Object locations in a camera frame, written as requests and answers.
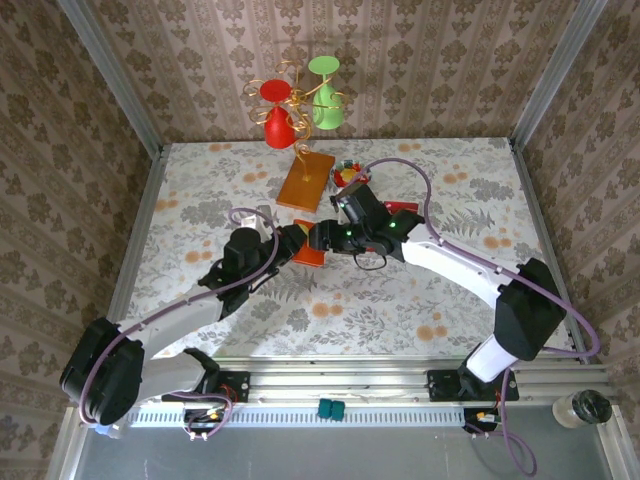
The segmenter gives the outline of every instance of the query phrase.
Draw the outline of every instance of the wire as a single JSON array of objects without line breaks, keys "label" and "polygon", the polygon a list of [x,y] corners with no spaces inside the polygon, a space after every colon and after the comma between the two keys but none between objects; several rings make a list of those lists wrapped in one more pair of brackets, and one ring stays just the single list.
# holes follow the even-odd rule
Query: wire
[{"label": "wire", "polygon": [[493,407],[491,407],[491,412],[497,412],[498,411],[498,406],[500,405],[500,400],[502,399],[502,395],[500,394],[500,392],[496,389],[496,403],[493,404]]},{"label": "wire", "polygon": [[387,266],[387,257],[385,257],[384,255],[380,255],[380,257],[382,257],[382,260],[384,260],[384,263],[382,265],[380,265],[379,267],[372,267],[372,268],[365,268],[362,265],[360,265],[360,263],[358,263],[358,254],[354,253],[353,254],[353,261],[356,264],[356,267],[358,267],[360,270],[364,270],[365,272],[375,272],[376,270],[382,270],[384,267]]},{"label": "wire", "polygon": [[279,268],[274,269],[274,270],[273,270],[273,272],[272,272],[268,277],[266,277],[266,278],[264,278],[264,279],[260,280],[260,281],[258,282],[258,284],[257,284],[257,285],[252,286],[252,287],[249,289],[249,293],[256,293],[256,292],[258,291],[258,289],[259,289],[262,285],[264,285],[265,283],[267,283],[269,280],[271,280],[273,277],[275,277],[275,276],[276,276],[276,275],[278,275],[279,273],[280,273],[280,269],[279,269]]},{"label": "wire", "polygon": [[87,414],[87,399],[89,397],[89,390],[91,389],[91,386],[93,385],[93,382],[94,382],[94,380],[96,378],[96,375],[98,374],[98,371],[100,370],[100,367],[102,366],[104,361],[107,359],[107,357],[109,356],[111,351],[122,340],[127,338],[132,333],[134,333],[134,332],[136,332],[138,330],[141,330],[142,328],[146,327],[147,325],[155,322],[159,318],[162,318],[163,316],[167,315],[168,313],[171,313],[171,312],[173,312],[175,310],[178,310],[179,308],[182,308],[182,307],[184,307],[186,305],[189,305],[192,302],[201,300],[203,298],[210,297],[212,295],[218,295],[220,293],[226,292],[227,290],[231,290],[232,288],[235,288],[237,286],[244,285],[245,283],[250,283],[253,279],[255,279],[255,278],[259,277],[260,275],[262,275],[267,270],[267,268],[269,268],[269,265],[271,265],[273,260],[276,258],[276,254],[278,253],[278,246],[280,244],[278,230],[277,230],[275,224],[273,223],[273,220],[271,220],[264,213],[262,213],[262,212],[260,212],[258,210],[254,210],[252,208],[237,207],[237,208],[232,208],[231,210],[229,210],[229,220],[232,223],[235,223],[236,225],[240,225],[240,222],[235,220],[233,218],[233,215],[236,214],[236,213],[239,213],[239,212],[247,212],[247,213],[251,213],[253,215],[258,215],[259,217],[261,217],[267,223],[267,225],[273,231],[273,251],[271,252],[271,255],[269,256],[269,258],[267,259],[265,264],[262,267],[260,267],[258,270],[256,270],[254,273],[252,273],[251,275],[249,275],[249,276],[247,276],[247,277],[245,277],[243,279],[240,279],[240,280],[238,280],[236,282],[230,283],[229,285],[225,285],[224,287],[216,288],[215,290],[210,290],[208,292],[199,293],[197,295],[194,295],[194,296],[188,298],[187,300],[182,300],[181,302],[174,303],[173,305],[169,305],[168,307],[163,308],[162,310],[154,313],[150,317],[148,317],[148,318],[146,318],[144,320],[141,320],[140,322],[132,325],[128,329],[126,329],[123,332],[121,332],[116,338],[114,338],[111,341],[111,343],[109,345],[107,345],[107,347],[102,351],[100,356],[97,358],[96,362],[94,363],[93,367],[91,368],[91,371],[89,372],[89,375],[87,375],[87,380],[84,383],[84,387],[82,387],[82,393],[80,394],[78,412],[80,414],[80,419],[84,423],[88,423],[88,424],[97,423],[94,418],[91,418]]},{"label": "wire", "polygon": [[[489,260],[485,260],[482,257],[479,257],[478,255],[475,255],[471,252],[468,252],[467,250],[460,248],[456,245],[453,245],[449,242],[447,242],[444,238],[442,238],[440,236],[440,234],[436,231],[436,229],[434,228],[433,224],[431,223],[431,220],[429,219],[429,202],[431,202],[431,194],[432,194],[432,190],[431,190],[431,181],[429,180],[429,177],[427,176],[427,174],[425,173],[425,171],[420,168],[418,165],[416,165],[413,162],[410,162],[409,160],[405,160],[403,158],[395,158],[395,157],[390,157],[390,158],[383,158],[380,160],[374,160],[373,162],[369,163],[365,168],[362,169],[362,171],[360,171],[359,173],[357,173],[349,182],[349,185],[351,185],[353,182],[357,181],[359,177],[361,177],[362,175],[365,175],[367,172],[369,172],[369,170],[376,166],[376,165],[380,165],[382,163],[387,163],[387,162],[396,162],[396,163],[402,163],[404,165],[408,165],[409,167],[413,168],[416,172],[418,172],[420,174],[420,176],[423,178],[426,186],[427,186],[427,194],[424,200],[424,221],[425,221],[425,226],[427,228],[427,231],[429,232],[429,235],[431,235],[433,237],[434,240],[436,240],[438,242],[438,244],[442,247],[445,248],[451,252],[457,253],[458,255],[461,255],[469,260],[471,260],[472,262],[478,263],[480,265],[483,265],[485,267],[488,267],[494,271],[501,271],[505,276],[507,276],[508,278],[515,280],[517,282],[522,283],[523,285],[529,287],[530,289],[532,289],[533,291],[535,291],[536,293],[542,295],[543,297],[547,298],[548,300],[552,301],[553,303],[555,303],[556,305],[558,305],[559,307],[563,308],[564,310],[566,310],[567,312],[569,312],[571,315],[574,316],[574,318],[578,321],[578,323],[580,323],[580,325],[582,325],[582,327],[587,331],[587,333],[589,334],[589,336],[591,337],[591,349],[589,349],[586,352],[574,352],[571,350],[561,350],[558,348],[550,348],[550,347],[544,347],[543,350],[546,352],[550,352],[550,353],[555,353],[557,355],[561,355],[564,357],[568,357],[568,358],[588,358],[588,357],[592,357],[594,355],[596,355],[599,351],[600,351],[600,339],[598,338],[598,334],[596,333],[596,331],[594,330],[594,328],[591,326],[591,324],[587,321],[586,318],[584,318],[582,316],[582,314],[580,312],[578,312],[578,310],[576,310],[573,305],[571,305],[569,302],[565,302],[563,299],[561,299],[560,297],[554,295],[553,293],[547,291],[546,289],[540,287],[539,285],[536,285],[535,283],[531,282],[530,280],[520,276],[519,274],[517,274],[516,272],[512,272],[511,270],[501,267],[496,263],[493,263]],[[518,468],[518,470],[520,470],[520,472],[527,476],[527,477],[534,477],[536,475],[536,473],[538,472],[538,462],[536,460],[536,456],[533,453],[533,450],[531,450],[531,447],[529,447],[529,445],[527,445],[527,443],[518,435],[516,435],[515,433],[511,433],[508,430],[508,424],[507,424],[507,407],[506,407],[506,397],[507,397],[507,385],[509,383],[509,373],[511,372],[510,368],[506,368],[504,371],[504,377],[502,380],[502,391],[500,394],[500,417],[502,420],[502,433],[499,432],[487,432],[488,435],[491,436],[496,436],[496,435],[502,435],[502,437],[504,438],[504,442],[505,445],[507,447],[507,451],[509,452],[509,455],[511,456],[511,458],[513,459],[513,462],[515,463],[516,467]],[[477,427],[475,427],[474,425],[471,425],[469,423],[467,423],[467,425],[475,430],[478,431],[480,433],[485,433],[482,432],[480,429],[478,429]],[[524,469],[524,466],[522,465],[522,463],[520,461],[518,461],[518,458],[515,456],[515,454],[513,453],[513,449],[511,447],[511,443],[517,443],[520,445],[520,447],[522,447],[522,449],[527,452],[529,454],[529,456],[531,457],[531,461],[533,464],[533,467],[531,469],[531,471],[527,471]]]},{"label": "wire", "polygon": [[[225,402],[226,408],[224,410],[224,414],[222,415],[222,420],[220,420],[220,423],[218,423],[209,432],[207,432],[208,436],[212,436],[218,433],[218,431],[220,431],[220,429],[224,427],[227,424],[227,422],[229,422],[229,420],[231,419],[231,415],[233,414],[233,402],[226,395],[220,395],[218,393],[189,393],[189,392],[173,392],[171,393],[171,395],[173,395],[174,397],[185,399],[185,400],[210,399],[210,400],[222,400]],[[192,433],[193,430],[191,430],[191,426],[194,423],[196,423],[196,420],[200,418],[202,417],[200,417],[199,415],[194,415],[189,419],[189,422],[187,423],[187,428],[186,428],[187,433],[189,434]]]},{"label": "wire", "polygon": [[[191,428],[194,423],[213,423],[213,422],[212,422],[212,418],[207,416],[204,410],[200,410],[198,412],[195,412],[193,415],[191,415],[189,417],[189,420],[187,421],[187,424],[184,427],[182,427],[182,429],[190,437],[193,435],[192,438],[195,438],[195,435],[196,435],[196,433]],[[209,435],[213,431],[213,427],[211,428],[199,427],[199,429],[206,430],[207,435]]]},{"label": "wire", "polygon": [[238,402],[238,393],[229,385],[223,383],[220,385],[220,389],[225,391],[227,397],[229,397],[234,404]]}]

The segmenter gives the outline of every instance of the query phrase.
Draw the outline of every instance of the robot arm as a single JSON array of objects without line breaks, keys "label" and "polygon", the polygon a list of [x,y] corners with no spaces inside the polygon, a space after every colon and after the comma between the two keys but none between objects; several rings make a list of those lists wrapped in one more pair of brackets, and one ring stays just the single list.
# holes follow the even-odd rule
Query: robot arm
[{"label": "robot arm", "polygon": [[[312,248],[352,255],[373,250],[427,268],[475,293],[495,310],[493,334],[459,370],[461,388],[471,396],[518,360],[533,360],[566,315],[550,300],[502,273],[503,268],[519,270],[520,276],[558,296],[548,267],[537,259],[525,265],[503,262],[497,270],[485,267],[431,236],[420,215],[407,210],[391,215],[369,187],[358,182],[332,198],[332,203],[348,222],[316,224],[309,232]],[[462,246],[452,240],[447,243]],[[490,260],[469,247],[464,250],[477,259]]]},{"label": "robot arm", "polygon": [[[368,186],[354,183],[332,197],[332,202],[348,222],[317,223],[309,232],[311,248],[354,256],[373,250],[430,269],[475,293],[495,310],[493,334],[467,357],[458,371],[461,392],[469,392],[471,397],[516,361],[533,360],[564,318],[564,310],[511,280],[501,269],[483,267],[445,248],[429,235],[420,215],[407,210],[391,215]],[[202,352],[187,349],[168,359],[153,357],[186,334],[232,314],[255,291],[257,287],[242,280],[265,268],[275,241],[261,233],[260,226],[261,222],[257,222],[254,228],[234,230],[224,247],[223,258],[213,264],[197,286],[149,313],[147,319],[163,312],[144,329],[134,330],[110,352],[88,389],[86,402],[87,412],[100,424],[109,425],[135,403],[158,395],[175,391],[215,393],[220,371]],[[255,279],[258,286],[275,276],[307,237],[298,225],[289,225],[278,228],[278,239],[274,260],[266,267],[262,279]],[[488,259],[480,252],[474,253]],[[557,295],[551,274],[542,262],[530,259],[526,265],[513,268],[505,264],[505,267],[518,268],[521,276]],[[138,323],[139,319],[130,320],[119,328],[103,318],[89,325],[60,380],[71,399],[80,400],[98,356],[121,331]]]},{"label": "robot arm", "polygon": [[[136,403],[158,395],[190,391],[215,393],[219,369],[202,352],[187,349],[175,357],[153,359],[162,349],[205,325],[215,323],[235,312],[263,281],[277,275],[306,242],[298,225],[279,227],[278,245],[273,261],[269,261],[275,238],[261,234],[262,224],[234,230],[224,246],[223,258],[189,292],[167,305],[150,312],[144,328],[137,329],[143,319],[131,319],[118,326],[106,318],[92,322],[85,330],[71,359],[63,370],[60,386],[69,397],[81,403],[91,370],[121,332],[133,327],[132,333],[117,343],[88,388],[86,411],[98,423],[110,425]],[[252,283],[243,280],[264,269],[261,278]]]}]

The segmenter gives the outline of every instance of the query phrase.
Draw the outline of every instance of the metal bracket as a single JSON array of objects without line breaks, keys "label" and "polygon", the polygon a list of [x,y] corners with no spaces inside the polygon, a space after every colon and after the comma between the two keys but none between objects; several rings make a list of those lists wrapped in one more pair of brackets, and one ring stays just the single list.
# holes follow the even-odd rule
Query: metal bracket
[{"label": "metal bracket", "polygon": [[[469,392],[461,392],[460,374],[458,370],[429,370],[427,372],[429,387],[429,400],[431,402],[495,402],[497,395],[502,388],[502,375],[498,375],[491,383],[484,384],[478,390],[478,395],[472,398]],[[518,384],[513,372],[509,373],[509,384],[507,385],[507,398],[510,402],[520,399]]]},{"label": "metal bracket", "polygon": [[[207,387],[207,391],[203,393],[216,393],[220,395],[226,395],[227,392],[223,385],[229,387],[237,395],[236,398],[231,400],[234,403],[247,403],[249,402],[249,392],[251,390],[251,373],[249,372],[232,372],[232,371],[220,371],[216,375],[215,387]],[[176,397],[171,394],[162,396],[163,402],[184,402],[183,397]],[[211,399],[208,398],[191,398],[189,403],[211,403]]]}]

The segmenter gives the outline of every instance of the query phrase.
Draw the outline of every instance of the patterned wallpaper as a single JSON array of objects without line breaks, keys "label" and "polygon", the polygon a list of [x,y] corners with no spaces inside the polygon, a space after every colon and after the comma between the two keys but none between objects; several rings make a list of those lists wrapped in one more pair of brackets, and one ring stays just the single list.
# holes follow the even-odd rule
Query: patterned wallpaper
[{"label": "patterned wallpaper", "polygon": [[640,2],[610,1],[526,148],[640,453]]},{"label": "patterned wallpaper", "polygon": [[260,138],[244,83],[316,55],[340,59],[335,84],[353,99],[338,131],[318,136],[509,136],[577,0],[89,4],[171,143]]},{"label": "patterned wallpaper", "polygon": [[149,160],[54,1],[0,1],[0,477],[44,478]]}]

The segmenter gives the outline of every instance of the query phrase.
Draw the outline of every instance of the floral tablecloth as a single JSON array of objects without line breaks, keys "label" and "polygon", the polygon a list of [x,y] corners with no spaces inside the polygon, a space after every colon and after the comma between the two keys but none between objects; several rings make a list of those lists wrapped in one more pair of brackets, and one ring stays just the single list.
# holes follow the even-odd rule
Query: floral tablecloth
[{"label": "floral tablecloth", "polygon": [[[505,139],[319,140],[314,151],[365,163],[390,156],[424,167],[430,214],[445,235],[505,260],[541,257]],[[146,240],[129,315],[186,292],[221,257],[231,207],[269,205],[279,224],[335,218],[325,189],[316,214],[276,205],[293,153],[263,142],[174,144]],[[425,186],[399,164],[374,169],[380,200],[422,201]],[[358,269],[327,254],[322,268],[289,263],[233,316],[161,352],[197,347],[210,355],[465,355],[493,328],[493,311],[430,271],[391,260]],[[570,345],[561,326],[549,345]]]}]

